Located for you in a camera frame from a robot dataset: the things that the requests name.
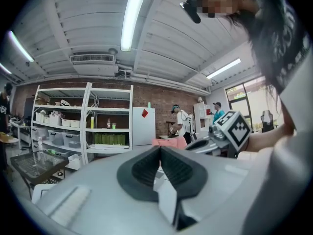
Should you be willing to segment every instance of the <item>white ceiling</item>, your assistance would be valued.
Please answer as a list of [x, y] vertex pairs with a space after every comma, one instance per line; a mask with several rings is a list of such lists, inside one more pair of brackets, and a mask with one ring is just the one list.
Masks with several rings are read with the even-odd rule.
[[42, 76], [77, 74], [69, 56], [118, 50], [117, 60], [146, 74], [198, 88], [210, 84], [206, 76], [240, 57], [242, 63], [214, 77], [221, 83], [254, 66], [242, 29], [225, 19], [194, 24], [180, 8], [186, 0], [144, 0], [132, 50], [120, 50], [127, 0], [30, 0], [12, 30], [34, 57], [27, 60], [5, 39], [0, 62], [18, 83]]

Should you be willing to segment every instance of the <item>metal rack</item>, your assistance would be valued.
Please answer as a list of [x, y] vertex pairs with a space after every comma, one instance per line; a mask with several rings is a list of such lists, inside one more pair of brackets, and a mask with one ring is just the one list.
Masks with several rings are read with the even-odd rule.
[[[118, 90], [118, 89], [102, 89], [102, 88], [93, 88], [92, 83], [87, 83], [86, 87], [81, 88], [52, 88], [52, 89], [40, 89], [38, 86], [35, 100], [38, 98], [39, 93], [43, 93], [49, 98], [80, 98], [83, 99], [82, 106], [55, 106], [55, 105], [33, 105], [32, 111], [32, 122], [31, 127], [35, 127], [35, 125], [47, 126], [56, 129], [64, 129], [64, 130], [72, 130], [80, 132], [80, 148], [70, 148], [67, 146], [54, 145], [49, 141], [43, 141], [43, 144], [54, 146], [64, 150], [71, 150], [74, 152], [80, 152], [82, 154], [83, 164], [88, 164], [94, 157], [94, 153], [100, 154], [118, 154], [124, 153], [127, 151], [131, 151], [133, 149], [133, 139], [132, 139], [132, 114], [133, 114], [133, 89], [134, 87], [131, 85], [130, 90]], [[93, 104], [88, 107], [89, 99], [93, 99]], [[99, 101], [102, 99], [109, 100], [126, 100], [129, 101], [129, 108], [100, 108]], [[56, 109], [64, 112], [73, 112], [80, 113], [80, 127], [68, 127], [62, 125], [53, 125], [43, 122], [37, 122], [34, 120], [34, 115], [40, 109]], [[94, 129], [87, 128], [87, 117], [92, 114], [94, 117]], [[103, 129], [97, 128], [97, 117], [100, 114], [104, 115], [128, 115], [129, 116], [129, 128], [128, 129]], [[128, 149], [119, 149], [118, 146], [115, 148], [108, 149], [90, 149], [87, 148], [86, 142], [86, 133], [95, 132], [100, 133], [128, 133], [129, 134], [129, 148]]]

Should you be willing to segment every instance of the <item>fluorescent light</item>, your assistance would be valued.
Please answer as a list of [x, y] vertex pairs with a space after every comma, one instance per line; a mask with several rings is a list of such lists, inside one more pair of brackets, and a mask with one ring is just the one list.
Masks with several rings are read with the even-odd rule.
[[0, 67], [1, 67], [6, 73], [12, 74], [12, 72], [9, 71], [6, 67], [4, 67], [4, 66], [2, 65], [2, 63], [0, 63]]
[[18, 41], [18, 39], [16, 38], [16, 36], [14, 35], [14, 33], [12, 31], [9, 31], [9, 37], [11, 38], [11, 40], [13, 41], [13, 43], [15, 44], [15, 46], [20, 50], [20, 52], [30, 61], [30, 62], [34, 62], [34, 59], [27, 53], [27, 51], [23, 48], [23, 46], [21, 45], [21, 43]]
[[213, 72], [212, 74], [209, 74], [206, 78], [210, 79], [210, 78], [212, 78], [212, 77], [222, 73], [225, 70], [228, 70], [229, 68], [231, 68], [231, 67], [233, 67], [233, 66], [235, 66], [235, 65], [237, 65], [239, 63], [241, 63], [241, 60], [240, 60], [240, 58], [237, 58], [235, 61], [231, 62], [230, 64], [225, 65], [224, 67], [222, 67], [219, 70]]
[[135, 26], [142, 2], [143, 0], [127, 1], [122, 30], [121, 51], [131, 51]]

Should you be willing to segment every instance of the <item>white t-shirt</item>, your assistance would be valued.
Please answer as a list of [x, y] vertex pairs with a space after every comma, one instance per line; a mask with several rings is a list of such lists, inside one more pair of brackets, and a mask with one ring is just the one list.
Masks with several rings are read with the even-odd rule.
[[181, 110], [177, 113], [177, 124], [182, 124], [182, 128], [179, 130], [179, 136], [182, 137], [186, 132], [190, 133], [190, 118], [189, 115]]

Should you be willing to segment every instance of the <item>red brick wall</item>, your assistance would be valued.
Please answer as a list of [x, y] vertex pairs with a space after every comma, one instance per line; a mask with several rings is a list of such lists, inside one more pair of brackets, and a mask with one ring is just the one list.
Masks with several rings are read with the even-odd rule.
[[[41, 89], [60, 88], [60, 87], [85, 87], [86, 82], [92, 82], [93, 83], [92, 86], [94, 88], [129, 89], [130, 85], [133, 85], [134, 86], [133, 106], [148, 107], [148, 102], [151, 102], [151, 107], [156, 109], [157, 137], [159, 135], [167, 135], [166, 121], [176, 121], [176, 115], [171, 114], [173, 104], [178, 104], [188, 114], [193, 114], [193, 104], [197, 103], [199, 97], [198, 95], [173, 90], [165, 87], [116, 80], [64, 79], [47, 81], [41, 83], [40, 85]], [[31, 97], [32, 94], [36, 93], [38, 85], [39, 84], [31, 84], [17, 87], [12, 106], [12, 114], [19, 116], [23, 115], [25, 100], [26, 98]], [[128, 101], [102, 100], [100, 102], [100, 106], [113, 108], [128, 108], [127, 103]], [[108, 117], [106, 116], [101, 116], [98, 121], [98, 127], [105, 127], [107, 118]], [[110, 116], [110, 120], [111, 122], [116, 122], [119, 128], [128, 125], [128, 120], [126, 120], [126, 117], [117, 118], [116, 116]]]

